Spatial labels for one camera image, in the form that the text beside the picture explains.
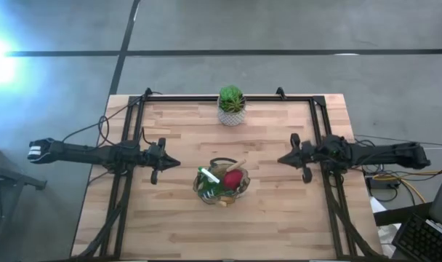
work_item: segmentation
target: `wooden stick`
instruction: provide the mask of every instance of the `wooden stick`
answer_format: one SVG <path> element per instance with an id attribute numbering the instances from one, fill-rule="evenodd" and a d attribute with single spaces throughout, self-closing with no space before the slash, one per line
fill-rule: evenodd
<path id="1" fill-rule="evenodd" d="M 245 159 L 244 159 L 244 160 L 241 160 L 241 161 L 239 161 L 239 162 L 237 162 L 237 163 L 231 165 L 230 167 L 228 167 L 228 168 L 226 169 L 226 172 L 230 172 L 230 171 L 232 171 L 232 170 L 234 170 L 234 169 L 236 169 L 236 168 L 239 168 L 239 167 L 241 167 L 241 165 L 245 164 L 246 162 L 247 162 L 247 161 L 246 161 Z"/>

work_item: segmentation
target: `black floor stripe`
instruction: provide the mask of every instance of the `black floor stripe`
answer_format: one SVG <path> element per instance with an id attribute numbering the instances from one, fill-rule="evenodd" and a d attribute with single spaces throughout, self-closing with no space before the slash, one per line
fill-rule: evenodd
<path id="1" fill-rule="evenodd" d="M 118 56 L 119 51 L 11 51 L 7 57 L 94 57 Z"/>
<path id="2" fill-rule="evenodd" d="M 121 51 L 116 63 L 116 68 L 113 74 L 113 80 L 111 81 L 110 91 L 108 95 L 115 95 L 118 92 L 119 80 L 121 79 L 122 69 L 124 67 L 124 61 L 126 60 L 126 51 L 131 41 L 132 29 L 134 29 L 134 22 L 137 16 L 137 9 L 139 7 L 140 0 L 134 0 L 132 3 L 131 12 L 129 14 L 129 20 L 127 21 L 126 33 L 121 45 Z"/>
<path id="3" fill-rule="evenodd" d="M 442 49 L 228 49 L 228 50 L 139 50 L 126 56 L 240 56 L 240 55 L 442 55 Z"/>

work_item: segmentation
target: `electronic device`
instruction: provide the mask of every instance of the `electronic device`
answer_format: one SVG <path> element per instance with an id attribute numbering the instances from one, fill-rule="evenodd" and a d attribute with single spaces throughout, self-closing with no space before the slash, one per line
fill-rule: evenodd
<path id="1" fill-rule="evenodd" d="M 28 160 L 34 164 L 46 164 L 55 161 L 69 161 L 87 164 L 101 164 L 109 172 L 123 175 L 135 165 L 153 167 L 150 181 L 156 185 L 158 171 L 180 165 L 176 159 L 168 156 L 164 150 L 166 138 L 160 138 L 158 144 L 152 142 L 147 150 L 141 151 L 138 141 L 128 140 L 112 146 L 91 147 L 64 143 L 46 138 L 29 144 Z"/>
<path id="2" fill-rule="evenodd" d="M 304 141 L 300 147 L 300 138 L 296 133 L 291 134 L 292 150 L 278 159 L 281 164 L 288 164 L 303 169 L 303 181 L 309 183 L 312 173 L 308 163 L 322 162 L 332 174 L 346 173 L 347 169 L 356 168 L 363 164 L 399 164 L 402 167 L 422 169 L 431 164 L 426 158 L 425 150 L 419 143 L 399 143 L 389 146 L 365 146 L 358 143 L 348 143 L 343 137 L 327 135 L 321 144 L 313 146 Z"/>
<path id="3" fill-rule="evenodd" d="M 416 261 L 442 262 L 442 184 L 429 214 L 430 219 L 413 214 L 397 231 L 393 245 Z"/>

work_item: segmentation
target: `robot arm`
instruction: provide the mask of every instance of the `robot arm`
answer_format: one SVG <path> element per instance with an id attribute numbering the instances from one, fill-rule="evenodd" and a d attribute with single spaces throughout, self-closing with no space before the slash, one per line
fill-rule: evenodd
<path id="1" fill-rule="evenodd" d="M 422 169 L 431 162 L 419 143 L 399 143 L 389 146 L 361 146 L 348 143 L 344 138 L 328 135 L 320 145 L 312 146 L 310 141 L 302 143 L 299 135 L 291 134 L 292 151 L 278 159 L 281 164 L 288 164 L 304 170 L 304 182 L 311 181 L 311 171 L 307 163 L 325 162 L 328 170 L 345 173 L 347 169 L 363 164 L 399 164 L 402 167 Z"/>
<path id="2" fill-rule="evenodd" d="M 140 145 L 135 141 L 124 141 L 113 146 L 96 148 L 46 138 L 30 143 L 31 149 L 27 158 L 34 164 L 55 161 L 101 164 L 118 174 L 126 172 L 127 164 L 153 167 L 151 183 L 156 184 L 158 171 L 180 165 L 179 161 L 168 156 L 164 150 L 165 145 L 166 139 L 160 138 L 158 144 L 151 143 L 147 150 L 140 151 Z"/>

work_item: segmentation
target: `white plant pot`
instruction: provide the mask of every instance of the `white plant pot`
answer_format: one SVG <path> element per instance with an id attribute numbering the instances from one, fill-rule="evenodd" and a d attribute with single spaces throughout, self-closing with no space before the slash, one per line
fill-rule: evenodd
<path id="1" fill-rule="evenodd" d="M 238 124 L 242 123 L 242 121 L 244 120 L 245 113 L 246 113 L 245 106 L 246 106 L 246 103 L 244 104 L 244 107 L 242 108 L 242 110 L 238 113 L 224 112 L 220 108 L 220 98 L 218 97 L 218 119 L 220 119 L 221 123 L 228 125 L 228 126 L 238 125 Z"/>

